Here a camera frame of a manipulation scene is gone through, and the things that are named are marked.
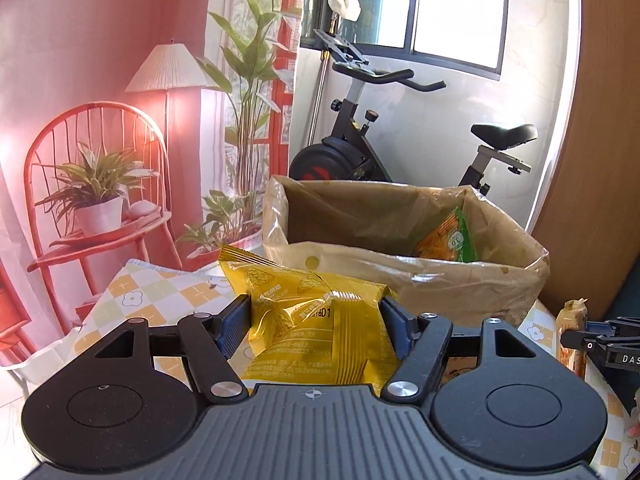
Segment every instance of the red chair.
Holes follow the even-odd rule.
[[[73,213],[56,220],[53,211],[47,212],[44,206],[34,206],[60,188],[60,181],[54,178],[54,169],[49,166],[76,162],[78,142],[87,144],[96,152],[99,148],[107,153],[134,150],[136,158],[142,160],[146,168],[156,170],[159,176],[141,180],[142,189],[130,189],[129,202],[147,200],[158,206],[157,211],[135,222],[123,222],[116,232],[85,238],[74,225]],[[60,308],[50,267],[79,260],[89,290],[94,295],[77,309],[82,319],[102,292],[95,283],[88,256],[135,244],[138,258],[148,262],[145,235],[157,229],[168,245],[175,267],[182,268],[170,225],[171,193],[166,147],[162,132],[143,111],[126,104],[101,101],[81,105],[56,117],[44,127],[27,153],[24,189],[36,254],[27,271],[40,269],[53,310],[65,334],[70,331],[71,323]]]
[[[33,342],[22,330],[30,321],[0,262],[0,352],[12,364],[21,363],[36,351]]]

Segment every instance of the wallpaper mural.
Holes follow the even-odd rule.
[[[130,258],[260,244],[301,8],[0,0],[0,365],[80,325]]]

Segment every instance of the bike seat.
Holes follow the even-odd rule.
[[[497,124],[474,124],[471,133],[499,152],[538,138],[538,130],[533,124],[521,124],[515,128],[503,128]]]

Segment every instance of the bike handlebar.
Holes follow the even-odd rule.
[[[400,83],[418,92],[433,92],[441,88],[446,88],[447,86],[444,81],[438,81],[437,83],[428,85],[421,85],[420,83],[411,81],[415,76],[415,72],[410,68],[397,70],[396,72],[386,72],[384,70],[366,70],[350,63],[334,62],[333,69],[340,74],[348,75],[365,83],[372,83],[374,85]]]
[[[384,75],[387,74],[388,72],[385,72],[384,70],[376,70],[375,71],[376,74],[380,74],[380,75]],[[402,81],[398,81],[400,84],[404,85],[404,86],[408,86],[409,88],[413,88],[414,90],[417,90],[418,92],[433,92],[436,90],[440,90],[442,88],[446,88],[447,84],[444,81],[438,81],[437,83],[431,83],[428,85],[421,85],[420,83],[417,83],[415,81],[411,81],[410,79],[404,79]]]
[[[370,71],[363,68],[354,66],[348,63],[335,62],[333,69],[344,75],[348,75],[365,83],[372,83],[374,85],[385,85],[388,83],[398,83],[405,79],[411,79],[415,73],[410,68],[404,70],[398,70],[397,72],[382,72],[382,71]]]

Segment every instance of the potted plant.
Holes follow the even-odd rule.
[[[63,187],[36,206],[49,206],[46,212],[56,213],[56,222],[74,212],[76,221],[85,236],[97,235],[120,228],[122,224],[123,198],[129,189],[140,188],[141,179],[159,176],[135,159],[133,150],[106,153],[98,149],[94,153],[78,143],[80,164],[66,162],[56,166],[55,176]]]
[[[282,113],[271,98],[274,82],[292,84],[292,71],[277,68],[278,53],[289,52],[278,34],[281,22],[298,19],[301,11],[283,9],[281,1],[244,0],[231,22],[209,12],[228,39],[221,47],[226,67],[222,59],[219,65],[207,58],[197,60],[230,105],[225,127],[225,142],[233,147],[225,155],[229,187],[246,197],[229,229],[234,232],[233,241],[250,237],[260,215],[255,191],[263,186],[261,173],[268,171],[268,159],[263,160],[255,141],[268,128],[270,118]]]
[[[186,232],[179,242],[190,242],[198,247],[187,256],[188,270],[197,270],[215,262],[224,244],[240,245],[250,235],[260,231],[260,218],[243,221],[241,212],[248,202],[255,202],[255,193],[229,197],[222,191],[212,189],[203,196],[206,213],[202,224],[186,225]]]

